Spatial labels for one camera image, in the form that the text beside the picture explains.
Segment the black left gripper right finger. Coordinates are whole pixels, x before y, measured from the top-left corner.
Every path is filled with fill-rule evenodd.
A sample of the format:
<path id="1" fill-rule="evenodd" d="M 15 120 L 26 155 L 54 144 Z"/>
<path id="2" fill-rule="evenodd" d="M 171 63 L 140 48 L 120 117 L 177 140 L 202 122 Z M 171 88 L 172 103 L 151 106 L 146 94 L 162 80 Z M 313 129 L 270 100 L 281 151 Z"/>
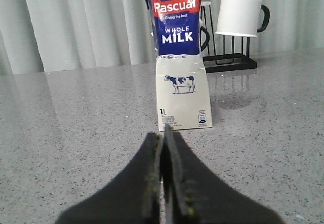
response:
<path id="1" fill-rule="evenodd" d="M 161 173 L 168 223 L 283 223 L 272 209 L 212 173 L 179 132 L 165 127 Z"/>

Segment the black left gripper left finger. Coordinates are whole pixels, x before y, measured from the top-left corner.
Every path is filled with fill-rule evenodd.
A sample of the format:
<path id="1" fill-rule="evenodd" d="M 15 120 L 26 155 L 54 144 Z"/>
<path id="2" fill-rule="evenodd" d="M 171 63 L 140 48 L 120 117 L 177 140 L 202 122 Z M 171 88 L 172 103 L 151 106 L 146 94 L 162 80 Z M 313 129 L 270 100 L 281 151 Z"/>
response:
<path id="1" fill-rule="evenodd" d="M 161 154 L 161 136 L 148 133 L 110 183 L 65 210 L 56 223 L 159 223 Z"/>

